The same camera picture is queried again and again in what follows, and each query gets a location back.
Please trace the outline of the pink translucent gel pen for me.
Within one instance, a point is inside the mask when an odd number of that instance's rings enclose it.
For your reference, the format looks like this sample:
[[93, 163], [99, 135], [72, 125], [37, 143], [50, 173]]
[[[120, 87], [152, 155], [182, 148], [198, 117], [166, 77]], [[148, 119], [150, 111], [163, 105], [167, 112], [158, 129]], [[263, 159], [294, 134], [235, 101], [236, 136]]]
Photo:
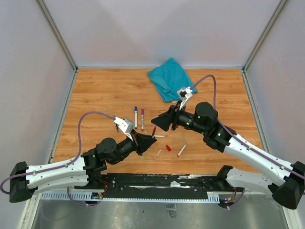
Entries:
[[157, 126], [154, 125], [153, 131], [152, 131], [152, 137], [155, 137], [156, 128], [157, 128]]

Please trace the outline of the blue white marker pen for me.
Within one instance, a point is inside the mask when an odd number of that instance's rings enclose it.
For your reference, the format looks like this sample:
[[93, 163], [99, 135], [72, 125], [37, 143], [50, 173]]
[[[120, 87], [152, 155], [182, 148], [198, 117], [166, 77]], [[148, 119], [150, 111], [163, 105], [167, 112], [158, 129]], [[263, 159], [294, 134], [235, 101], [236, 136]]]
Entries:
[[138, 107], [134, 107], [134, 128], [138, 128]]

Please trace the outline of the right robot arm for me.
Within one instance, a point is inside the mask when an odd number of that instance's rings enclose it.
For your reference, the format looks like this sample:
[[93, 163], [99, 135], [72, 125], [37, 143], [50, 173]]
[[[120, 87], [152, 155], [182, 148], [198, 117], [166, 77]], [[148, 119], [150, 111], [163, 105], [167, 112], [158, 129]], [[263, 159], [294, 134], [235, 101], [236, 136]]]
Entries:
[[297, 208], [305, 191], [304, 163], [282, 160], [251, 144], [222, 124], [218, 112], [208, 102], [197, 104], [194, 114], [185, 111], [180, 104], [172, 105], [151, 122], [164, 131], [182, 126], [198, 132], [211, 149], [232, 155], [260, 171], [257, 174], [223, 166], [216, 178], [220, 190], [242, 187], [270, 195], [285, 208]]

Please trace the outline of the purple white marker pen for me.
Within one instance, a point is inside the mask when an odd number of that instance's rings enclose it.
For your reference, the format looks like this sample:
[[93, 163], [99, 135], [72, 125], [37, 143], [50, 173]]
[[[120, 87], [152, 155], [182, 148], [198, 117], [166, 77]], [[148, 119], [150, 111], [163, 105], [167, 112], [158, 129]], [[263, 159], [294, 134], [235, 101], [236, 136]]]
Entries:
[[144, 131], [144, 109], [141, 109], [141, 131]]

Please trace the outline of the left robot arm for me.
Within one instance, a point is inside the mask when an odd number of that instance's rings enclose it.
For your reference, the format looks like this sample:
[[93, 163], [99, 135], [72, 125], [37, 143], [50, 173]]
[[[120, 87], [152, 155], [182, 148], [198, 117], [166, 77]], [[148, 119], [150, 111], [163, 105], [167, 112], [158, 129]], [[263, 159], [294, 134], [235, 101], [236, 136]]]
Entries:
[[132, 152], [141, 156], [156, 141], [154, 136], [132, 131], [131, 137], [119, 143], [108, 137], [79, 157], [65, 161], [40, 166], [18, 162], [10, 174], [9, 202], [23, 202], [57, 188], [97, 189], [102, 184], [101, 172], [108, 164], [122, 162]]

